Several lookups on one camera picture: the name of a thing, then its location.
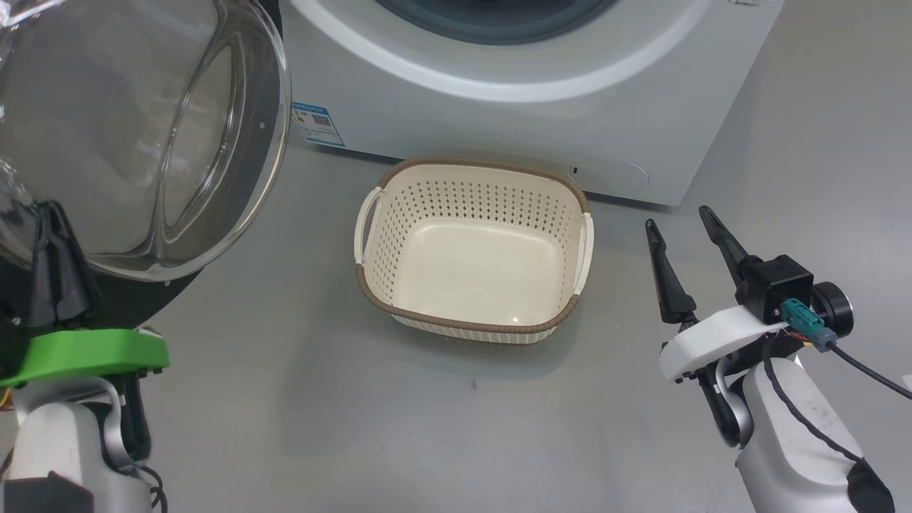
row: floor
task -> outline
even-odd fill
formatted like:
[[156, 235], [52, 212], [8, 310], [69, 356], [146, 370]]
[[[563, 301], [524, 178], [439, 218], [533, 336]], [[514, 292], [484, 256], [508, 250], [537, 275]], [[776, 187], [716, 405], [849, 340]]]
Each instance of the floor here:
[[[734, 305], [697, 214], [709, 204], [752, 253], [848, 293], [846, 351], [912, 373], [910, 22], [901, 0], [789, 2], [683, 204], [593, 203], [582, 301], [533, 347], [445, 340], [371, 307], [351, 232], [389, 163], [295, 135], [253, 228], [153, 320], [174, 362], [143, 383], [171, 507], [752, 511], [698, 387], [662, 379], [676, 328], [658, 318], [643, 224], [699, 316]], [[830, 354], [802, 359], [912, 510], [912, 408]]]

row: laundry basket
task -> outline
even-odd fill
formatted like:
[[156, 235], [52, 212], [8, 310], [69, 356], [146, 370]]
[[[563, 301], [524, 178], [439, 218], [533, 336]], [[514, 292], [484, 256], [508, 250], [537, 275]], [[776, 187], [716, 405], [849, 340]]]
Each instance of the laundry basket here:
[[444, 159], [405, 161], [358, 213], [364, 295], [413, 328], [529, 344], [579, 300], [595, 231], [583, 192], [559, 176]]

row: washing machine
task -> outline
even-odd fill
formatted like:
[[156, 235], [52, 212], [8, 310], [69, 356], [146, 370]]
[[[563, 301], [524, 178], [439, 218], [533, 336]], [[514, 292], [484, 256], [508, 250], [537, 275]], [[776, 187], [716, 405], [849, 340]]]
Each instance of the washing machine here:
[[782, 0], [290, 0], [308, 141], [680, 202]]

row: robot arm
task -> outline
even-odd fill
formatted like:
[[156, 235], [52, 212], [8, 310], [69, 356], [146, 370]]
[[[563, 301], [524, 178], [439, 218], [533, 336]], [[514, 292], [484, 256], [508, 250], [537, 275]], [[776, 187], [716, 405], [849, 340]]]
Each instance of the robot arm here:
[[813, 339], [835, 340], [853, 327], [848, 299], [831, 283], [815, 285], [788, 256], [764, 262], [748, 255], [708, 207], [700, 216], [724, 256], [739, 306], [699, 321], [650, 219], [659, 310], [665, 322], [681, 324], [659, 356], [665, 378], [698, 382], [723, 440], [739, 450], [736, 467], [758, 513], [894, 512], [855, 439], [797, 359], [790, 360], [811, 342], [782, 320], [791, 319], [786, 307], [813, 309]]
[[0, 385], [13, 389], [19, 422], [0, 510], [147, 513], [161, 502], [165, 513], [161, 483], [140, 476], [158, 480], [145, 467], [151, 441], [139, 384], [169, 365], [165, 342], [99, 324], [94, 279], [63, 209], [36, 209], [30, 306], [27, 315], [4, 311], [18, 322], [0, 333]]

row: blue connector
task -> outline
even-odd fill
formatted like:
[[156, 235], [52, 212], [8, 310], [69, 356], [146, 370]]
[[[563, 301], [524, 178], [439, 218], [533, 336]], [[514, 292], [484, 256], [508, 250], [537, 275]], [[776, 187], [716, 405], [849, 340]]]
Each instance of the blue connector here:
[[833, 330], [827, 328], [824, 325], [824, 320], [820, 319], [820, 316], [798, 299], [786, 299], [781, 309], [782, 315], [780, 317], [782, 317], [782, 320], [788, 322], [789, 326], [807, 337], [818, 351], [829, 351], [830, 348], [826, 346], [829, 342], [836, 344], [838, 337], [836, 337]]

